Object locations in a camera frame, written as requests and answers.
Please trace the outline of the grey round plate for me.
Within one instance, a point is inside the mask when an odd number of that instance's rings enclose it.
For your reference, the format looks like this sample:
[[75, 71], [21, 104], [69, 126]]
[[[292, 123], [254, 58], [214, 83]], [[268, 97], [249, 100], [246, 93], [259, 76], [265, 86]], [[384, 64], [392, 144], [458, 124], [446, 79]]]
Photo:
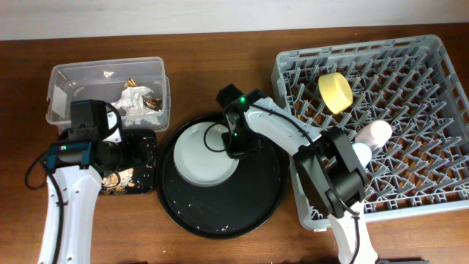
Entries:
[[222, 133], [228, 129], [215, 122], [198, 122], [185, 129], [174, 146], [174, 164], [184, 180], [193, 186], [212, 187], [228, 180], [239, 161], [224, 149]]

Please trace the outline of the white paper waste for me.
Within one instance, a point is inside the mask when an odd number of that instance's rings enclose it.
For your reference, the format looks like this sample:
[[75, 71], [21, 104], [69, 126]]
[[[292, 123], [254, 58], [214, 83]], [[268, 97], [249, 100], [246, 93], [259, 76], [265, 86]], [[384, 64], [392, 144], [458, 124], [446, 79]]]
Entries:
[[162, 114], [163, 101], [154, 96], [154, 92], [146, 86], [138, 86], [129, 78], [124, 84], [120, 99], [112, 103], [116, 109], [125, 111], [126, 126], [141, 125], [143, 121], [152, 125], [160, 125], [158, 117]]

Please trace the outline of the yellow bowl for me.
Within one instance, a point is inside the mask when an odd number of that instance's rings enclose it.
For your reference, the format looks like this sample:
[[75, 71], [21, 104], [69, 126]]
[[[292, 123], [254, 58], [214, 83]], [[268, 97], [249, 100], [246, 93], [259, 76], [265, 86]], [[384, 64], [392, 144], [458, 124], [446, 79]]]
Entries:
[[320, 76], [318, 88], [325, 105], [334, 114], [339, 114], [352, 105], [352, 89], [341, 73]]

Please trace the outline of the blue cup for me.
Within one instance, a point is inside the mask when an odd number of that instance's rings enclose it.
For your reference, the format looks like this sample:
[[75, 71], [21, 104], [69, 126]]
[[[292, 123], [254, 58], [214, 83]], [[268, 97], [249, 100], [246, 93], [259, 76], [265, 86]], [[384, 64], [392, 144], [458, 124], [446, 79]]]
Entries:
[[372, 159], [371, 149], [364, 143], [353, 143], [352, 148], [360, 161], [362, 167], [365, 167]]

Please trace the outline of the pink cup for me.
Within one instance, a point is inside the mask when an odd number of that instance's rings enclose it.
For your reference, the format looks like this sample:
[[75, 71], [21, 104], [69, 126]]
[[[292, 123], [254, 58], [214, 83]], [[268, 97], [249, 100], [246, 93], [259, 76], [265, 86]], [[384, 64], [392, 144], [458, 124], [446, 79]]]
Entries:
[[375, 151], [388, 142], [392, 133], [393, 130], [389, 123], [384, 120], [376, 120], [357, 132], [355, 142], [363, 143], [368, 146], [371, 151]]

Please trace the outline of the food scraps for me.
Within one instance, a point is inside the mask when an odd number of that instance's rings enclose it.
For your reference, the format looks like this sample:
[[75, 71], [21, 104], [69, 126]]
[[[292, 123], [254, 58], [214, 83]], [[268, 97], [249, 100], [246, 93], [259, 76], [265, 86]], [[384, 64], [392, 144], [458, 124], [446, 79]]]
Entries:
[[136, 184], [133, 182], [133, 168], [113, 173], [102, 179], [101, 193], [126, 194], [128, 190]]

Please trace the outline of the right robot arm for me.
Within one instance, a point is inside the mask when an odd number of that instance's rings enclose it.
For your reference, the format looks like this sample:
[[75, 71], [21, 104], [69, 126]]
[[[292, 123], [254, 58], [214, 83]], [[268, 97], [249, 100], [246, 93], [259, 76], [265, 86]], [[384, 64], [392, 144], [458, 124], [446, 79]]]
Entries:
[[339, 127], [327, 130], [289, 115], [258, 89], [247, 95], [229, 85], [216, 98], [228, 128], [222, 140], [226, 154], [243, 159], [258, 152], [267, 138], [288, 153], [312, 206], [327, 217], [341, 263], [378, 263], [364, 221], [370, 158], [358, 154]]

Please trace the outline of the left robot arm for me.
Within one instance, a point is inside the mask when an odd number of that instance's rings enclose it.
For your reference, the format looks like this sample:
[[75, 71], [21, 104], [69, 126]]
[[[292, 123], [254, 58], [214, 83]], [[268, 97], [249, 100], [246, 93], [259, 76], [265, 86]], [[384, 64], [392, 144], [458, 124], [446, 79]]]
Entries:
[[99, 195], [146, 194], [154, 185], [156, 134], [128, 129], [104, 141], [63, 131], [40, 157], [48, 209], [39, 263], [89, 263]]

